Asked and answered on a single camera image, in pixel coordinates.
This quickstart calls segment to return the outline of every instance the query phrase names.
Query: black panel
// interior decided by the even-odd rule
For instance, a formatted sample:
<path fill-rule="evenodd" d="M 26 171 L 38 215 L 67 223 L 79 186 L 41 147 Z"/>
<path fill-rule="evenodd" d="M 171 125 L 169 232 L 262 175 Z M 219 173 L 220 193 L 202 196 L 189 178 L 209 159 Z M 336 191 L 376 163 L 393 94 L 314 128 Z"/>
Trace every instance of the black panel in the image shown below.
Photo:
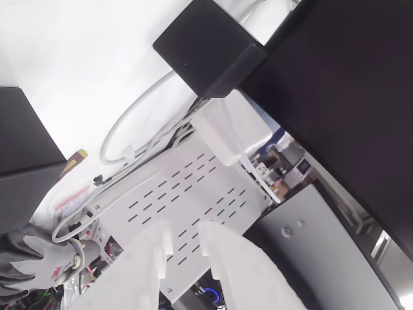
<path fill-rule="evenodd" d="M 241 90 L 413 259 L 413 2 L 304 0 Z"/>
<path fill-rule="evenodd" d="M 23 91 L 0 87 L 0 234 L 29 221 L 65 165 Z"/>
<path fill-rule="evenodd" d="M 154 49 L 202 98 L 226 97 L 267 56 L 213 0 L 194 0 Z"/>

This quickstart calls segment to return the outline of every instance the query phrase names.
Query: ventilation slot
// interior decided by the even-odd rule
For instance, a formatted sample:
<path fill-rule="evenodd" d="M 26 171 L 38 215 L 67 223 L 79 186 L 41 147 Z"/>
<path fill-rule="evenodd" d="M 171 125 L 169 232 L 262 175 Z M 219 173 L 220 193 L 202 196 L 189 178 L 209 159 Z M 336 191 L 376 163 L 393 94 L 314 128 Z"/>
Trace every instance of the ventilation slot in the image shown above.
<path fill-rule="evenodd" d="M 137 215 L 131 217 L 131 218 L 128 220 L 128 222 L 132 221 L 136 216 L 137 216 Z"/>
<path fill-rule="evenodd" d="M 162 208 L 160 208 L 158 211 L 156 211 L 157 213 L 161 212 L 163 209 L 166 208 L 166 205 L 164 205 Z"/>
<path fill-rule="evenodd" d="M 199 222 L 200 218 L 198 218 L 194 223 L 192 223 L 192 226 L 194 226 L 197 222 Z"/>
<path fill-rule="evenodd" d="M 142 225 L 144 225 L 147 221 L 149 221 L 151 218 L 147 218 L 143 223 L 142 223 Z"/>
<path fill-rule="evenodd" d="M 186 247 L 186 245 L 187 245 L 187 243 L 184 244 L 183 246 L 181 246 L 181 247 L 178 249 L 178 251 L 182 250 L 184 247 Z"/>
<path fill-rule="evenodd" d="M 139 201 L 137 201 L 137 202 L 135 202 L 133 205 L 131 205 L 130 207 L 129 207 L 129 209 L 130 208 L 132 208 L 135 204 L 137 204 Z"/>
<path fill-rule="evenodd" d="M 181 261 L 178 263 L 178 265 L 181 265 L 185 260 L 186 260 L 186 257 L 185 257 L 183 260 L 181 260 Z"/>
<path fill-rule="evenodd" d="M 198 245 L 195 249 L 193 249 L 192 252 L 195 252 L 196 250 L 198 250 L 199 247 L 200 245 Z"/>
<path fill-rule="evenodd" d="M 150 191 L 148 194 L 144 195 L 143 197 L 146 198 L 146 197 L 148 197 L 149 195 L 151 195 L 152 193 L 153 193 L 153 191 Z"/>
<path fill-rule="evenodd" d="M 152 204 L 149 203 L 149 205 L 147 205 L 143 210 L 145 211 L 147 208 L 149 208 Z"/>
<path fill-rule="evenodd" d="M 186 233 L 186 229 L 183 232 L 181 232 L 181 234 L 178 236 L 178 238 L 182 237 L 182 235 L 185 234 L 185 233 Z"/>

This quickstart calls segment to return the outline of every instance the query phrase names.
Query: white cable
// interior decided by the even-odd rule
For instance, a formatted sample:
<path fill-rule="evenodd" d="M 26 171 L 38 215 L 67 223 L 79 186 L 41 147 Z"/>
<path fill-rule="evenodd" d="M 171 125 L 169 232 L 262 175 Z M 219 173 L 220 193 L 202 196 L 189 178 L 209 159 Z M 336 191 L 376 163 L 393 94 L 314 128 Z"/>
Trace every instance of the white cable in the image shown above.
<path fill-rule="evenodd" d="M 257 173 L 257 170 L 251 163 L 250 159 L 248 156 L 245 154 L 244 148 L 241 143 L 241 138 L 239 137 L 237 131 L 235 130 L 234 124 L 232 123 L 230 113 L 227 108 L 227 104 L 225 103 L 224 99 L 221 99 L 221 106 L 223 108 L 225 117 L 227 118 L 228 125 L 230 127 L 230 131 L 232 133 L 232 137 L 234 138 L 234 141 L 236 143 L 236 146 L 238 148 L 238 151 L 241 153 L 241 159 L 242 159 L 242 164 L 245 166 L 247 170 L 249 170 L 250 173 L 252 173 L 253 176 L 255 176 L 256 180 L 261 184 L 261 186 L 264 188 L 264 190 L 267 192 L 268 195 L 276 202 L 276 203 L 281 203 L 281 200 L 274 194 L 273 191 L 271 191 L 270 187 L 265 183 L 265 181 L 262 179 L 262 177 Z"/>
<path fill-rule="evenodd" d="M 100 151 L 100 159 L 105 165 L 117 165 L 119 163 L 126 163 L 126 158 L 118 158 L 117 160 L 108 160 L 106 158 L 106 152 L 108 150 L 109 144 L 112 141 L 112 138 L 114 137 L 114 134 L 116 133 L 117 129 L 119 128 L 120 125 L 125 121 L 126 117 L 129 116 L 131 112 L 134 111 L 134 109 L 142 102 L 145 100 L 147 97 L 149 97 L 153 92 L 155 92 L 161 85 L 165 84 L 169 79 L 171 79 L 173 76 L 175 76 L 176 73 L 174 71 L 171 71 L 167 73 L 165 76 L 163 76 L 161 79 L 159 79 L 155 84 L 153 84 L 151 87 L 149 87 L 143 94 L 141 94 L 128 108 L 126 111 L 123 112 L 121 117 L 114 123 L 112 128 L 109 130 L 108 134 L 106 135 L 105 140 L 103 141 L 103 144 L 101 146 L 101 151 Z"/>
<path fill-rule="evenodd" d="M 148 143 L 145 152 L 133 163 L 131 166 L 126 167 L 124 170 L 122 170 L 119 174 L 113 177 L 112 181 L 110 183 L 101 185 L 98 187 L 95 191 L 91 192 L 86 199 L 80 204 L 78 207 L 78 211 L 74 212 L 70 216 L 67 216 L 66 218 L 63 218 L 62 221 L 59 223 L 59 225 L 55 228 L 53 234 L 52 234 L 52 241 L 55 243 L 60 243 L 69 240 L 70 238 L 73 238 L 75 235 L 79 234 L 83 229 L 88 227 L 91 223 L 93 223 L 95 220 L 97 220 L 104 212 L 106 212 L 107 209 L 109 209 L 111 206 L 113 206 L 115 203 L 117 203 L 121 198 L 125 197 L 127 194 L 130 193 L 130 191 L 124 193 L 120 198 L 118 198 L 116 201 L 113 201 L 112 203 L 109 203 L 107 206 L 102 207 L 99 211 L 97 211 L 91 218 L 89 218 L 87 221 L 82 223 L 77 229 L 73 230 L 72 232 L 61 236 L 57 237 L 59 234 L 60 230 L 74 217 L 76 216 L 79 212 L 81 212 L 87 205 L 89 205 L 92 201 L 94 201 L 100 194 L 102 194 L 107 188 L 112 186 L 114 183 L 118 182 L 119 180 L 123 179 L 127 174 L 132 172 L 136 167 L 138 167 L 141 163 L 143 163 L 149 156 L 150 151 L 154 147 L 157 141 L 159 141 L 160 137 L 164 135 L 166 132 L 170 132 L 171 130 L 176 130 L 180 126 L 184 125 L 185 123 L 188 123 L 191 120 L 191 116 L 183 118 L 183 113 L 186 112 L 186 110 L 189 108 L 189 105 L 191 105 L 194 100 L 196 99 L 196 95 L 193 95 L 188 102 L 181 107 L 181 109 L 178 111 L 175 117 L 171 119 L 167 124 L 165 124 L 162 129 L 150 140 Z M 203 110 L 207 104 L 205 104 L 201 109 L 199 109 L 196 112 L 199 112 Z M 164 167 L 160 168 L 156 173 L 151 175 L 149 178 L 143 180 L 139 184 L 137 184 L 133 189 L 136 189 L 137 187 L 141 186 L 142 184 L 146 183 L 147 181 L 151 180 L 154 176 L 158 175 Z"/>
<path fill-rule="evenodd" d="M 60 243 L 60 242 L 64 242 L 67 241 L 71 238 L 73 238 L 75 235 L 79 234 L 83 229 L 85 229 L 86 227 L 88 227 L 91 223 L 93 223 L 94 221 L 96 221 L 103 213 L 105 213 L 107 210 L 109 210 L 109 208 L 111 206 L 113 206 L 115 203 L 117 203 L 119 200 L 121 200 L 122 198 L 124 198 L 126 195 L 129 195 L 132 191 L 134 191 L 136 188 L 138 188 L 139 186 L 141 186 L 142 184 L 146 183 L 147 181 L 150 181 L 152 178 L 154 178 L 155 176 L 157 176 L 164 167 L 160 168 L 158 171 L 156 171 L 155 173 L 153 173 L 149 178 L 146 178 L 145 180 L 143 180 L 142 182 L 139 182 L 138 184 L 134 185 L 131 189 L 129 189 L 128 191 L 124 192 L 122 195 L 120 195 L 118 198 L 116 198 L 114 201 L 112 201 L 111 203 L 109 203 L 109 205 L 107 205 L 104 208 L 99 209 L 98 211 L 96 211 L 96 213 L 94 215 L 92 215 L 92 217 L 90 217 L 87 221 L 83 222 L 81 226 L 79 226 L 77 229 L 73 230 L 72 232 L 62 236 L 62 237 L 57 237 L 57 234 L 59 233 L 59 231 L 63 228 L 63 226 L 65 226 L 73 217 L 74 215 L 76 215 L 76 212 L 74 215 L 71 216 L 67 216 L 66 218 L 63 218 L 62 221 L 59 223 L 59 225 L 56 227 L 56 229 L 53 232 L 52 235 L 52 241 L 55 243 Z"/>

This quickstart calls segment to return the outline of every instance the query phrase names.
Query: electronic equipment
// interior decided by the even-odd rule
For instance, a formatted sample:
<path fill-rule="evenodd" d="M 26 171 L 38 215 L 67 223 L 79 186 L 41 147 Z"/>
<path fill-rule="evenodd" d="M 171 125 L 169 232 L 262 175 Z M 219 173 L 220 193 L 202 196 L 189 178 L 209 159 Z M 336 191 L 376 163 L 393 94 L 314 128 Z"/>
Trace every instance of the electronic equipment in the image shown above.
<path fill-rule="evenodd" d="M 291 171 L 285 174 L 284 182 L 292 189 L 300 184 L 311 170 L 312 167 L 309 162 L 305 158 L 302 158 Z"/>

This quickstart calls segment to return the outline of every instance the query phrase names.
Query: screw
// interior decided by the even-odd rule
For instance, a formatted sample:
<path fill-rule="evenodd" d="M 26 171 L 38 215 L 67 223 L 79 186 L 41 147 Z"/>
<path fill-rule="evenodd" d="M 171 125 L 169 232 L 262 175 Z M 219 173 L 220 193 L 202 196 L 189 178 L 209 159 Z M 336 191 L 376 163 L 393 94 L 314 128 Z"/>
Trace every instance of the screw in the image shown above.
<path fill-rule="evenodd" d="M 292 229 L 289 227 L 283 227 L 281 230 L 281 234 L 285 237 L 285 238 L 291 238 L 292 236 Z"/>
<path fill-rule="evenodd" d="M 304 227 L 305 226 L 305 222 L 303 220 L 298 220 L 297 221 L 297 226 L 298 227 Z"/>

